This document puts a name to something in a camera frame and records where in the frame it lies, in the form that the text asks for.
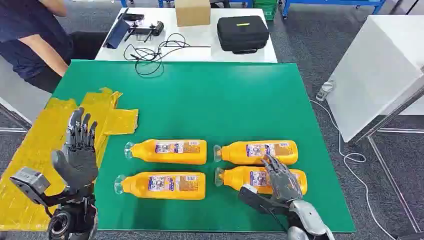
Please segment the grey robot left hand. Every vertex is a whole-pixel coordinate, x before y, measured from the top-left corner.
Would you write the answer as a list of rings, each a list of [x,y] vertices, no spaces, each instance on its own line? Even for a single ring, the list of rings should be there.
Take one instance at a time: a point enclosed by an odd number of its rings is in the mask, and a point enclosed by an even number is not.
[[[80,107],[68,120],[65,142],[61,150],[51,153],[51,162],[66,186],[80,190],[93,183],[99,169],[95,150],[95,133],[98,123],[89,126],[90,113]]]

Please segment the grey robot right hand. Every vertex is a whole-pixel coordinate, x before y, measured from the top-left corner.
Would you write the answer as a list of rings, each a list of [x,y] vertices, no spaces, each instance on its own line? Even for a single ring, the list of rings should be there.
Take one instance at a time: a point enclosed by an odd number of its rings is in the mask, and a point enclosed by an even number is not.
[[[264,164],[267,178],[272,187],[272,198],[278,203],[302,200],[300,184],[289,168],[276,157],[265,154],[261,161]]]

